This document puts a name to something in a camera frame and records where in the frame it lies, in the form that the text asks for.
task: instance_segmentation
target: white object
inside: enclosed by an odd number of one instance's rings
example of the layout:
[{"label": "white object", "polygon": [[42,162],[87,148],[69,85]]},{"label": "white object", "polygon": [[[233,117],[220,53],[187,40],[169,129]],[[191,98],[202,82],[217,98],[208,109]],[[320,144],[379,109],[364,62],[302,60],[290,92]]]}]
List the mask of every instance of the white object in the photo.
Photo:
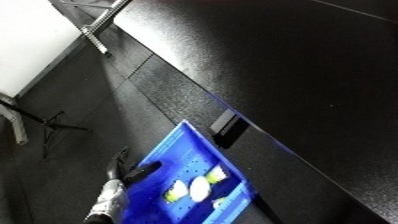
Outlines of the white object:
[{"label": "white object", "polygon": [[189,187],[189,195],[194,202],[202,202],[210,193],[210,184],[204,176],[196,177]]},{"label": "white object", "polygon": [[79,36],[47,0],[0,0],[0,93],[14,98]]},{"label": "white object", "polygon": [[176,180],[173,183],[173,186],[171,186],[166,191],[164,197],[167,202],[171,203],[178,201],[180,198],[184,197],[187,194],[188,194],[187,186],[181,180]]}]

